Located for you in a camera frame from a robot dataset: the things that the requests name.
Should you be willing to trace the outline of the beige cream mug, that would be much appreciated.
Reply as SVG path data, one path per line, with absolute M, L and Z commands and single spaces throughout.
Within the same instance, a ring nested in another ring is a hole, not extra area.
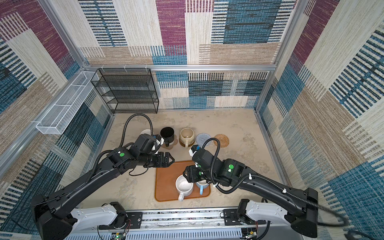
M 184 144 L 189 144 L 195 142 L 195 133 L 190 128 L 184 128 L 180 132 L 179 142 L 183 142 Z

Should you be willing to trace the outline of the light blue mug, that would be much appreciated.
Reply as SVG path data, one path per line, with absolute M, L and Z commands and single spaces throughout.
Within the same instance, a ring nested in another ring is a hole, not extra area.
M 200 195 L 204 193 L 204 189 L 206 189 L 210 184 L 207 183 L 206 180 L 202 180 L 196 183 L 196 186 L 199 188 Z

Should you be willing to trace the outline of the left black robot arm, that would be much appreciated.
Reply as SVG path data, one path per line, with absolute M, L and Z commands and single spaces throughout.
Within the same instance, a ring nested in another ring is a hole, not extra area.
M 123 131 L 119 146 L 101 152 L 92 169 L 66 187 L 48 196 L 32 198 L 33 221 L 43 240 L 63 240 L 79 223 L 72 210 L 84 199 L 109 181 L 136 166 L 168 168 L 175 159 L 169 152 L 161 152 L 164 139 L 160 135 L 141 134 L 134 143 L 125 144 Z

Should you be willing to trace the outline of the black mug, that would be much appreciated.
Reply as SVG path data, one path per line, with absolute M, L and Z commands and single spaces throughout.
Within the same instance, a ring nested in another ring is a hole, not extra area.
M 175 140 L 175 131 L 171 127 L 165 127 L 160 131 L 161 137 L 164 139 L 164 144 L 169 147 Z

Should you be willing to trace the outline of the blue grey braided coaster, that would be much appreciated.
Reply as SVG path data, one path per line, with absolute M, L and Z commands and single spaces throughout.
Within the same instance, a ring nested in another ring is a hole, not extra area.
M 196 136 L 196 143 L 202 147 L 204 145 L 204 143 L 210 139 L 211 136 L 207 133 L 200 133 Z

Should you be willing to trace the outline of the round brown wooden coaster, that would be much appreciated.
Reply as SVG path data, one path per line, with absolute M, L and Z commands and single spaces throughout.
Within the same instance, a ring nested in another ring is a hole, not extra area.
M 192 143 L 189 143 L 189 144 L 184 144 L 183 142 L 179 142 L 180 145 L 183 147 L 183 148 L 190 148 L 194 145 L 195 142 L 192 142 Z

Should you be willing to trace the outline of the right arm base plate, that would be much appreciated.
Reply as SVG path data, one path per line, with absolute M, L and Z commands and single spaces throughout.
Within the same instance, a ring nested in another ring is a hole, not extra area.
M 247 216 L 245 210 L 224 209 L 220 213 L 220 217 L 225 221 L 226 226 L 256 226 L 257 224 L 265 225 L 267 223 L 266 220 L 252 220 Z

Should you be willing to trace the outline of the woven rattan round coaster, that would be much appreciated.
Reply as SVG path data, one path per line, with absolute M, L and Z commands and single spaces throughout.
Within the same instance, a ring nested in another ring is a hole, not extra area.
M 219 140 L 221 148 L 226 148 L 230 144 L 230 139 L 227 135 L 217 134 L 214 138 Z

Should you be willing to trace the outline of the paw shaped cork coaster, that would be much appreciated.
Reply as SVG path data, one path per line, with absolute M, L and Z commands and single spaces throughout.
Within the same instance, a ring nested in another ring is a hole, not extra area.
M 172 148 L 174 148 L 176 145 L 178 145 L 179 142 L 178 141 L 173 141 L 172 143 L 170 143 L 168 146 L 166 146 L 166 144 L 163 144 L 161 146 L 162 149 L 167 149 L 167 150 L 171 150 Z

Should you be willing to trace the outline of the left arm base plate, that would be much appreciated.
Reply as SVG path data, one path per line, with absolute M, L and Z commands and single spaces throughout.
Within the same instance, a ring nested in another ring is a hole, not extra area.
M 142 217 L 143 212 L 120 213 L 110 225 L 99 226 L 99 230 L 139 229 L 141 227 Z

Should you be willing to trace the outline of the orange brown serving tray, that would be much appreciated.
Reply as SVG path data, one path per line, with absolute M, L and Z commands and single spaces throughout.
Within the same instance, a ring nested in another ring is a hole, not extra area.
M 179 192 L 176 187 L 176 180 L 182 176 L 187 166 L 194 165 L 193 161 L 177 161 L 168 168 L 156 170 L 155 199 L 158 202 L 176 201 Z

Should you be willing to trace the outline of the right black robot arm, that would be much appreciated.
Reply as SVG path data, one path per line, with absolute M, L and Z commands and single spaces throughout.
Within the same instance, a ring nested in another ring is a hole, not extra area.
M 186 167 L 183 176 L 189 183 L 206 181 L 223 194 L 237 189 L 257 194 L 287 211 L 284 219 L 297 233 L 316 238 L 318 226 L 342 228 L 349 219 L 318 203 L 318 192 L 300 190 L 273 181 L 234 159 L 218 159 L 219 149 L 211 154 L 204 147 L 193 145 L 190 156 L 194 165 Z

